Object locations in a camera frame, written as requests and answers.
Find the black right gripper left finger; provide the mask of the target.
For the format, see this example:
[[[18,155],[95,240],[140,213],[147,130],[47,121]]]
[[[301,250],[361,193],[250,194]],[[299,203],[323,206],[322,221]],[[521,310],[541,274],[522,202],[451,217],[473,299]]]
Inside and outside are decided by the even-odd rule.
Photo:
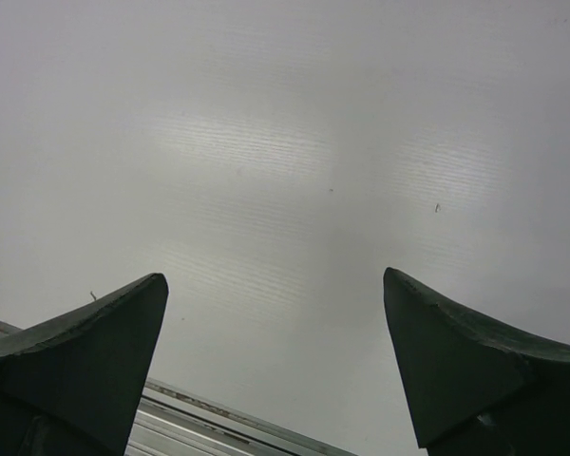
[[[154,273],[24,330],[0,321],[0,455],[123,455],[167,298]]]

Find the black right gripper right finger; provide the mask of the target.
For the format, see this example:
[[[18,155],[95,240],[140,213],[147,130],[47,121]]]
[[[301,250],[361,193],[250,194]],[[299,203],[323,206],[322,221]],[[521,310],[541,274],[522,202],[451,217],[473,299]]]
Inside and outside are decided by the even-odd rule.
[[[394,268],[383,288],[420,448],[570,455],[570,345],[472,310]]]

